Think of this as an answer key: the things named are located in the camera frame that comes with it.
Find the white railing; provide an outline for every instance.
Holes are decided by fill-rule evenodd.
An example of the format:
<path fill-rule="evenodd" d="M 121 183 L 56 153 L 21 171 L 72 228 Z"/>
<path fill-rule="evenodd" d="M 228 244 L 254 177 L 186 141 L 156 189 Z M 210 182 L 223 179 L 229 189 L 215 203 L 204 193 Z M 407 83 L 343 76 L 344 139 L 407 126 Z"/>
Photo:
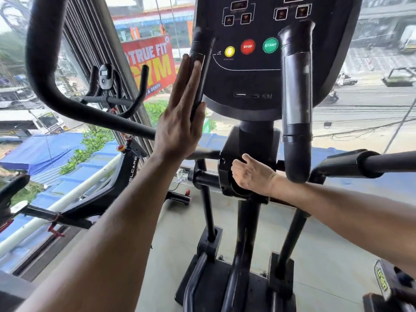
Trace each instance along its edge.
<path fill-rule="evenodd" d="M 76 188 L 71 190 L 64 197 L 51 205 L 48 210 L 57 212 L 65 210 L 71 203 L 80 198 L 80 196 L 84 194 L 88 189 L 98 184 L 108 172 L 115 169 L 118 162 L 120 161 L 120 157 L 121 153 L 113 158 L 110 162 L 108 162 L 105 167 L 97 171 L 93 176 L 86 179 L 83 183 L 79 184 Z M 4 241 L 0 242 L 0 258 L 8 254 L 11 250 L 13 250 L 13 248 L 18 246 L 21 242 L 24 241 L 24 239 L 33 234 L 37 229 L 39 229 L 47 222 L 47 220 L 35 218 L 22 226 Z"/>

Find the green start button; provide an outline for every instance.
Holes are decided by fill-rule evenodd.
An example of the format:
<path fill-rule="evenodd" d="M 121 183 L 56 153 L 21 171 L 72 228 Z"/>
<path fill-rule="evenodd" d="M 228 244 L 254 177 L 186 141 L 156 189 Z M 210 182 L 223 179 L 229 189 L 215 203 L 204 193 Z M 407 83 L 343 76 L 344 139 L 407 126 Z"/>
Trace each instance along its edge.
<path fill-rule="evenodd" d="M 279 46 L 279 42 L 276 38 L 270 37 L 267 38 L 263 43 L 263 51 L 267 54 L 271 54 L 272 52 L 275 52 L 276 49 Z"/>

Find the left arm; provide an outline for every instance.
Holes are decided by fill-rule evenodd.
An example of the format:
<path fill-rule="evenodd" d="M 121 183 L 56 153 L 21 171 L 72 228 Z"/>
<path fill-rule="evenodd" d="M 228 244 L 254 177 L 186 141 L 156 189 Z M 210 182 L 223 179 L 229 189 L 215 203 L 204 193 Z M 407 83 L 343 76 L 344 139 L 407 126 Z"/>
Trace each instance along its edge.
<path fill-rule="evenodd" d="M 130 185 L 18 312 L 134 311 L 164 197 L 202 135 L 205 104 L 190 123 L 200 63 L 184 57 L 152 156 Z"/>

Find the control panel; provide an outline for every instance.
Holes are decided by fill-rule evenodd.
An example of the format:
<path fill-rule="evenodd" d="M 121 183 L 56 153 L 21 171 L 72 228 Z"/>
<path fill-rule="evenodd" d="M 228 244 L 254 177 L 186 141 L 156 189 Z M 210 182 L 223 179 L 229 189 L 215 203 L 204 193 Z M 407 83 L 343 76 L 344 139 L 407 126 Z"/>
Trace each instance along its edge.
<path fill-rule="evenodd" d="M 278 33 L 301 20 L 315 23 L 315 106 L 329 93 L 342 67 L 361 0 L 206 0 L 206 4 L 207 27 L 217 36 L 204 87 L 208 107 L 239 120 L 277 120 L 282 104 Z"/>

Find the floor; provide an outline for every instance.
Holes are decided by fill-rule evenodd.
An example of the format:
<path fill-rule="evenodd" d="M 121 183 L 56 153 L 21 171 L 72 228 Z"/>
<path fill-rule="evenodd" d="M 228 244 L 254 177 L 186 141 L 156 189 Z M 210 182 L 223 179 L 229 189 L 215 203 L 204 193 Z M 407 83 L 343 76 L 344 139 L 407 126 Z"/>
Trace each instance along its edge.
<path fill-rule="evenodd" d="M 180 185 L 178 192 L 185 192 Z M 190 206 L 166 202 L 153 239 L 145 280 L 136 311 L 182 311 L 174 294 L 196 252 L 205 227 L 198 191 L 191 189 Z M 215 225 L 224 228 L 219 254 L 232 262 L 236 244 L 237 200 L 212 193 Z M 252 271 L 267 270 L 271 251 L 279 251 L 294 210 L 281 205 L 262 206 L 252 259 Z M 71 247 L 74 239 L 35 280 L 41 282 Z M 376 257 L 344 240 L 314 218 L 299 238 L 294 259 L 294 292 L 298 312 L 361 312 L 362 295 L 379 293 L 373 273 Z"/>

